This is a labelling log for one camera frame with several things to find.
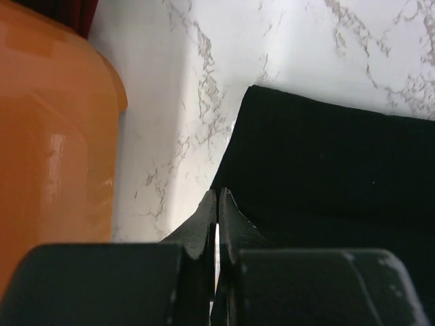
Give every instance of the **black cloth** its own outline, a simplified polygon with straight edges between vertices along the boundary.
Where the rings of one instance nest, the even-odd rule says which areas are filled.
[[[435,320],[435,123],[252,86],[212,188],[278,247],[381,247]]]

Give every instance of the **dark red object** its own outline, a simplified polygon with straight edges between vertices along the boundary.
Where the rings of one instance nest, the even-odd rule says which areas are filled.
[[[88,38],[98,0],[15,0]]]

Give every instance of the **orange object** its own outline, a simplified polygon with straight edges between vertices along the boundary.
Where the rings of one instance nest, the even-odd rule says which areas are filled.
[[[0,295],[25,253],[111,236],[118,74],[68,28],[0,1]]]

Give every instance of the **red fabric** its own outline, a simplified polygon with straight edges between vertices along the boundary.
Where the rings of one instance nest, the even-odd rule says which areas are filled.
[[[88,38],[98,0],[15,0]]]

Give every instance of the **marble countertop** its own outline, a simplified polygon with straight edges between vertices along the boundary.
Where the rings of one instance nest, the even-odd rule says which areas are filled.
[[[90,42],[120,74],[115,241],[156,241],[196,209],[248,86],[435,115],[435,1],[99,1]]]

